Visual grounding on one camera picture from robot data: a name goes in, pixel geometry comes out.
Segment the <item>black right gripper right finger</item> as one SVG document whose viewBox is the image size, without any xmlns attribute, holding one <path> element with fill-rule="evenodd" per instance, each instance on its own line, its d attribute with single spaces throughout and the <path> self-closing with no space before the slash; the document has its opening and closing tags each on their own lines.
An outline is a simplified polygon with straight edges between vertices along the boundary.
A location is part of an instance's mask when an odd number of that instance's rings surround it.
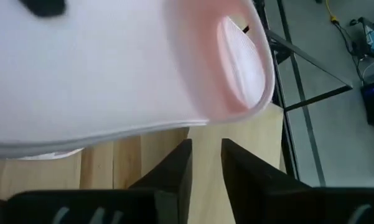
<svg viewBox="0 0 374 224">
<path fill-rule="evenodd" d="M 320 194 L 231 139 L 222 140 L 222 172 L 236 224 L 324 224 Z"/>
</svg>

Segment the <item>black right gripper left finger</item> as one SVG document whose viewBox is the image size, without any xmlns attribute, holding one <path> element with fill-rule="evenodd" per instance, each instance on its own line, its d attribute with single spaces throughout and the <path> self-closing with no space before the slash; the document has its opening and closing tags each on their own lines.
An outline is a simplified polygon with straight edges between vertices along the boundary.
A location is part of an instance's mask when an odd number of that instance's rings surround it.
<svg viewBox="0 0 374 224">
<path fill-rule="evenodd" d="M 192 188 L 192 140 L 183 140 L 129 188 L 153 192 L 157 224 L 187 224 Z"/>
</svg>

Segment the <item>pink slide sandal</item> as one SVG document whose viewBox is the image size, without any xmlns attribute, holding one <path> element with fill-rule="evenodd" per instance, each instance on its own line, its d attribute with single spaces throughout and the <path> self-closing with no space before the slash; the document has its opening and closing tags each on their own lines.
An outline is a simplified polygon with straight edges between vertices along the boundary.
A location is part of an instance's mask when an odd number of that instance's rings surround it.
<svg viewBox="0 0 374 224">
<path fill-rule="evenodd" d="M 0 159 L 238 121 L 273 91 L 252 0 L 0 0 Z"/>
</svg>

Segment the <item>wooden shelf with black frame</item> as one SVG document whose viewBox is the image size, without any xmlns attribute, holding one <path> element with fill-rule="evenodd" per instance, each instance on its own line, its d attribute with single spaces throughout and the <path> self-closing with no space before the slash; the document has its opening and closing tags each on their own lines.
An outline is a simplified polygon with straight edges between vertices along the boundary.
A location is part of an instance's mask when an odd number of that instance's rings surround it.
<svg viewBox="0 0 374 224">
<path fill-rule="evenodd" d="M 231 139 L 279 170 L 283 114 L 270 105 L 263 113 L 244 121 L 191 128 L 192 192 L 188 224 L 236 224 L 222 172 L 222 140 Z M 324 202 L 325 222 L 337 223 L 341 206 Z"/>
</svg>

